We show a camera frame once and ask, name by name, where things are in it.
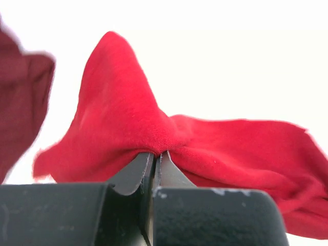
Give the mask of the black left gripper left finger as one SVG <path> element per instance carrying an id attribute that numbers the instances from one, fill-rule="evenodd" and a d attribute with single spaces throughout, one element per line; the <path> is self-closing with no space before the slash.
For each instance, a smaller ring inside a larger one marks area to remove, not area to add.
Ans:
<path id="1" fill-rule="evenodd" d="M 149 177 L 154 155 L 138 154 L 129 164 L 108 180 L 109 187 L 116 193 L 129 196 L 135 193 L 145 177 Z"/>

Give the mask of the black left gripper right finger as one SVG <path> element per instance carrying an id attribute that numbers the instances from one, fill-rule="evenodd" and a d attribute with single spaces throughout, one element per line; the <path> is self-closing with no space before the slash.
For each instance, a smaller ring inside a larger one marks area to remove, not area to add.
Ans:
<path id="1" fill-rule="evenodd" d="M 156 161 L 153 191 L 158 188 L 196 188 L 172 161 L 169 151 L 163 152 Z"/>

